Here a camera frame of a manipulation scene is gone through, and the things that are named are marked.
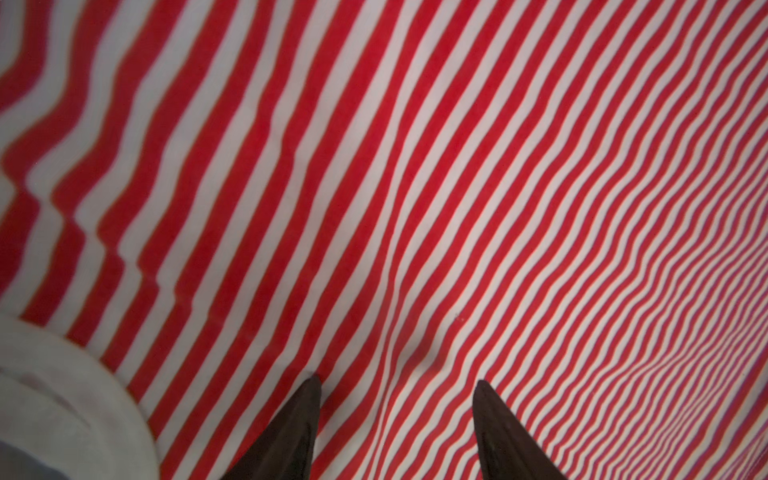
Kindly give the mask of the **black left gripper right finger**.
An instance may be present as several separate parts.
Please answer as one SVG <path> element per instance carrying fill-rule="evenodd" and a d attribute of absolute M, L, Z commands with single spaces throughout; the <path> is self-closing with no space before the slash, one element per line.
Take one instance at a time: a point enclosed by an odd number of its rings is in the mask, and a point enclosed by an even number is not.
<path fill-rule="evenodd" d="M 485 380 L 474 388 L 472 416 L 483 479 L 566 478 Z"/>

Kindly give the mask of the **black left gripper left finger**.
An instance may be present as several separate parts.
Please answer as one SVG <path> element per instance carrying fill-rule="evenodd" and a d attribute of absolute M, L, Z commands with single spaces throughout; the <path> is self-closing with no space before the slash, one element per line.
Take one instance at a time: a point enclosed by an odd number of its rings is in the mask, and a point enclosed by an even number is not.
<path fill-rule="evenodd" d="M 320 406 L 321 380 L 313 375 L 222 479 L 309 479 Z"/>

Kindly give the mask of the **red white striped tank top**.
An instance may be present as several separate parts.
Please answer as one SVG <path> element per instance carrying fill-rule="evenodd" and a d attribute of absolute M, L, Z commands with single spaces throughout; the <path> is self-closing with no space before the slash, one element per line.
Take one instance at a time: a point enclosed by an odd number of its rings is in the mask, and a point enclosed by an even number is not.
<path fill-rule="evenodd" d="M 767 475 L 763 1 L 5 1 L 1 309 L 221 476 Z"/>

